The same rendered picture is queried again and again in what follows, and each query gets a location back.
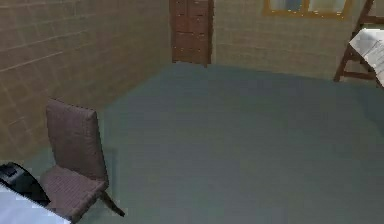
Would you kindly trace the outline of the yellow framed window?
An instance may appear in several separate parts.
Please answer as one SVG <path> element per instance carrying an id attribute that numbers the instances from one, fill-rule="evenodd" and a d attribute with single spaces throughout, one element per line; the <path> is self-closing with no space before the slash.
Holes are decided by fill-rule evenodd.
<path id="1" fill-rule="evenodd" d="M 343 19 L 353 0 L 263 0 L 263 14 L 300 18 Z"/>

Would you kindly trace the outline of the black rounded device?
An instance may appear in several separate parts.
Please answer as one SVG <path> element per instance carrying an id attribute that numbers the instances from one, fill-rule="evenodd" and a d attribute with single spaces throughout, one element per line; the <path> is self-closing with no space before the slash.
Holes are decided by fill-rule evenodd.
<path id="1" fill-rule="evenodd" d="M 0 165 L 0 183 L 43 207 L 50 203 L 39 181 L 17 163 L 8 162 Z"/>

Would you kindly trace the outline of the brown upholstered chair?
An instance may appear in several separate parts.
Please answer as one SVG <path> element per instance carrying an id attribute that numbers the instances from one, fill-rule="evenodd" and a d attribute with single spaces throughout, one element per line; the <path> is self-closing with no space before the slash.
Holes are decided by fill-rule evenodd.
<path id="1" fill-rule="evenodd" d="M 96 201 L 120 216 L 125 212 L 108 195 L 109 177 L 97 112 L 50 99 L 46 106 L 48 139 L 55 165 L 40 183 L 47 208 L 76 224 Z"/>

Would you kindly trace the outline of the brown wooden room door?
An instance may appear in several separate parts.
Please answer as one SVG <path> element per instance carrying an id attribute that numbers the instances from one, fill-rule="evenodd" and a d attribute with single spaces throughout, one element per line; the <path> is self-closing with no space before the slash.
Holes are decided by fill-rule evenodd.
<path id="1" fill-rule="evenodd" d="M 172 62 L 211 64 L 213 0 L 169 0 Z"/>

